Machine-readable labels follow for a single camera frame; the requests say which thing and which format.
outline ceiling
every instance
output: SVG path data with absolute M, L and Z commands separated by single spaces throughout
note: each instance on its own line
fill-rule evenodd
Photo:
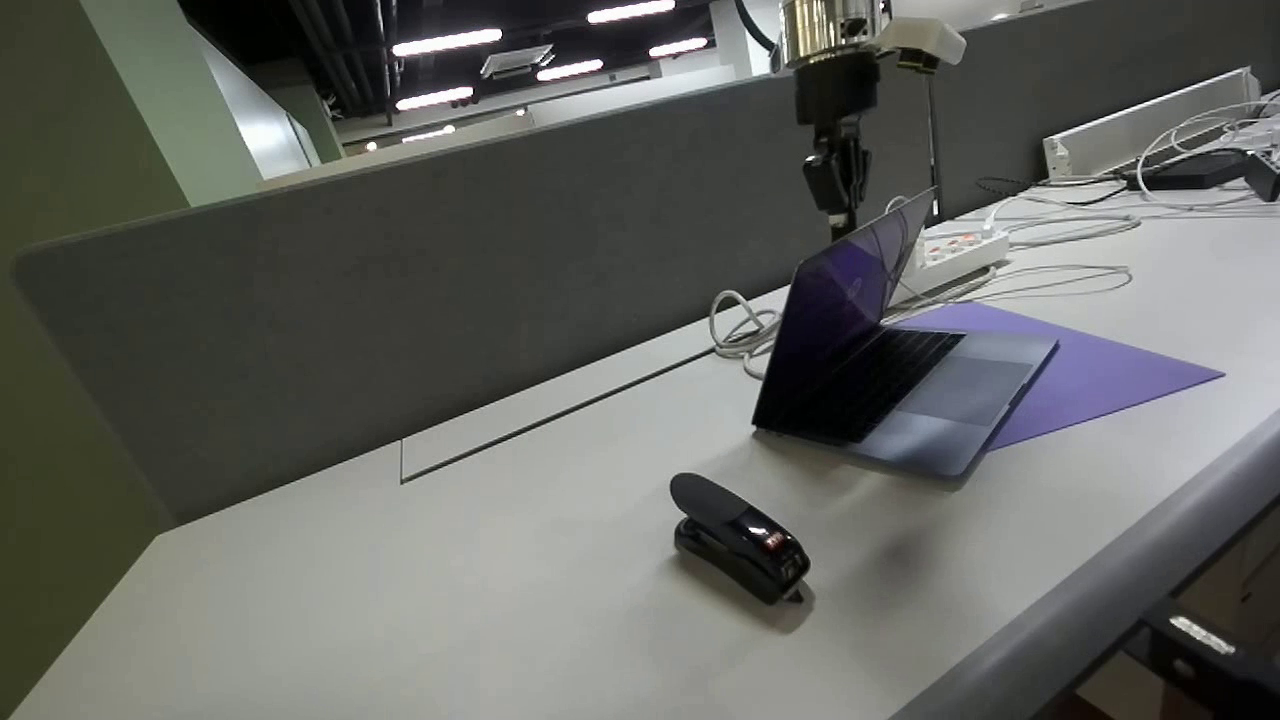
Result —
M 648 47 L 714 36 L 714 0 L 676 0 L 676 13 L 589 25 L 591 7 L 628 0 L 180 0 L 187 20 L 240 68 L 301 58 L 340 115 L 393 115 L 399 95 L 472 83 L 499 95 L 537 83 L 480 79 L 489 50 L 553 44 L 557 62 L 601 57 L 606 68 L 648 62 Z M 499 44 L 396 58 L 393 44 L 503 27 Z

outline ceiling light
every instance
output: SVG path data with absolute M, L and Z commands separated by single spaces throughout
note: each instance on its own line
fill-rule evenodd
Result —
M 589 73 L 601 73 L 601 68 L 606 68 L 606 58 L 597 57 L 597 58 L 582 58 L 582 62 L 545 68 L 545 73 L 537 73 L 537 79 L 540 79 L 540 83 L 553 83 L 553 79 L 589 76 Z
M 589 25 L 621 25 L 621 20 L 637 20 L 637 15 L 659 15 L 674 7 L 676 7 L 676 0 L 611 2 L 611 7 L 589 13 Z
M 399 142 L 422 142 L 422 141 L 437 141 L 437 134 L 452 134 L 452 131 L 456 131 L 456 125 L 440 125 L 433 131 L 399 134 Z
M 433 108 L 433 103 L 456 103 L 456 101 L 472 101 L 477 89 L 462 83 L 462 89 L 443 89 L 443 92 L 423 92 L 423 95 L 399 95 L 399 111 L 418 111 L 418 108 Z
M 684 40 L 674 40 L 674 44 L 654 44 L 648 57 L 684 57 L 684 50 L 700 50 L 710 44 L 714 40 L 703 40 L 703 36 L 684 36 Z
M 480 47 L 503 40 L 499 27 L 472 27 L 472 32 L 452 32 L 452 36 L 423 36 L 409 44 L 393 44 L 393 57 L 433 57 L 433 50 L 456 50 L 456 47 Z

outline power strip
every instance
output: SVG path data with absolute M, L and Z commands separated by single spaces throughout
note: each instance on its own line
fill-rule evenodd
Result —
M 946 291 L 967 276 L 998 266 L 1009 256 L 1009 236 L 994 228 L 922 236 L 904 280 L 896 284 L 890 307 L 914 303 L 922 296 Z

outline purple paper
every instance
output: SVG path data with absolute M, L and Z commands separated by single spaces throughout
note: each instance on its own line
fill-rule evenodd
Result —
M 998 310 L 986 303 L 950 303 L 904 321 L 904 328 L 1043 336 L 1059 345 L 1039 378 L 994 439 L 994 448 L 1026 445 L 1224 374 L 1200 365 L 1114 345 L 1015 310 Z

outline table surface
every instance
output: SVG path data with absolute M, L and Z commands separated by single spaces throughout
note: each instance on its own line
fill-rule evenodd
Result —
M 1123 263 L 1128 289 L 989 303 L 1224 378 L 994 453 L 967 485 L 927 485 L 752 433 L 755 378 L 700 357 L 703 324 L 690 324 L 165 532 L 15 716 L 927 716 L 922 690 L 1089 577 L 1280 409 L 1280 213 L 1185 214 L 1134 195 L 1099 207 L 1147 223 L 1015 252 L 1015 266 Z M 399 485 L 631 378 L 645 382 Z M 676 470 L 789 524 L 811 550 L 811 604 L 759 609 L 682 559 Z

